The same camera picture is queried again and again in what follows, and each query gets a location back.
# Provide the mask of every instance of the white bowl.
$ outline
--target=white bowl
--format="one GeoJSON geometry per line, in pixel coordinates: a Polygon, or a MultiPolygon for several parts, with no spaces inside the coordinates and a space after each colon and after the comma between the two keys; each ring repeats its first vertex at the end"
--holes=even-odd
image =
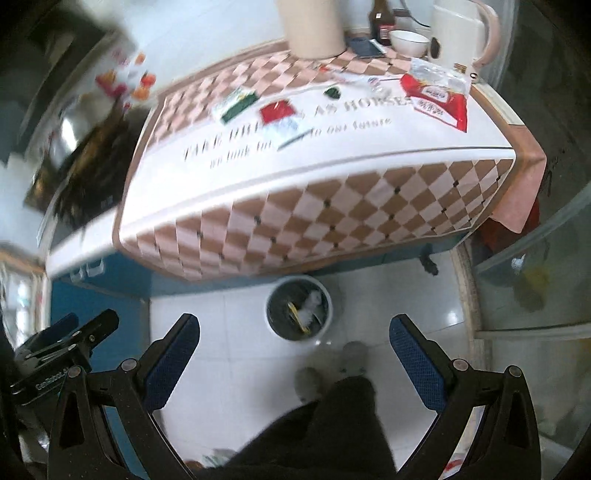
{"type": "Polygon", "coordinates": [[[408,30],[392,30],[390,32],[392,48],[407,57],[422,57],[427,52],[429,39],[408,30]]]}

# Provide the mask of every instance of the white tile floor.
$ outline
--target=white tile floor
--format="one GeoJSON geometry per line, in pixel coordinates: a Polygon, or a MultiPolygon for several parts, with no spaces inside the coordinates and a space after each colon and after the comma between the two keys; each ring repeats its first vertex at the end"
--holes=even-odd
{"type": "Polygon", "coordinates": [[[408,260],[319,277],[335,304],[322,343],[276,337],[264,318],[272,284],[162,297],[152,301],[152,340],[162,338],[185,312],[199,318],[201,340],[162,415],[168,438],[185,459],[215,448],[238,450],[270,422],[299,405],[293,377],[313,366],[333,381],[348,341],[370,348],[368,376],[378,415],[398,466],[410,456],[435,415],[420,401],[388,342],[390,318],[406,313],[451,358],[468,355],[456,275],[449,253],[433,255],[433,277],[408,260]]]}

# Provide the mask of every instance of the red package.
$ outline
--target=red package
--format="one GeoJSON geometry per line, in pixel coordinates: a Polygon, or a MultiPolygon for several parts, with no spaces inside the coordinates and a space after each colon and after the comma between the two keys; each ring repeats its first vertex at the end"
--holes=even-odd
{"type": "Polygon", "coordinates": [[[260,109],[263,125],[281,120],[286,116],[295,115],[296,110],[291,106],[288,100],[279,100],[269,103],[260,109]]]}
{"type": "Polygon", "coordinates": [[[433,63],[413,59],[400,80],[415,110],[462,132],[468,127],[467,98],[470,82],[461,74],[433,63]]]}

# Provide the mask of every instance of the trash can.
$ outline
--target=trash can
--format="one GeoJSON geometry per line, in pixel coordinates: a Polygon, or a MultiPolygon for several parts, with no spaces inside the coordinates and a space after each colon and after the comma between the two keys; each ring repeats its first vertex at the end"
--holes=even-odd
{"type": "Polygon", "coordinates": [[[292,342],[320,338],[328,330],[332,317],[330,294],[322,283],[308,275],[279,280],[265,305],[265,318],[271,331],[292,342]]]}

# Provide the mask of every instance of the smartphone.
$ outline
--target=smartphone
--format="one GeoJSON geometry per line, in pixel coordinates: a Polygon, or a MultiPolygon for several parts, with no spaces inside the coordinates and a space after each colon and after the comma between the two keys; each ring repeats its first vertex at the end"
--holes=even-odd
{"type": "Polygon", "coordinates": [[[375,59],[385,56],[381,45],[368,37],[347,37],[347,45],[360,59],[375,59]]]}

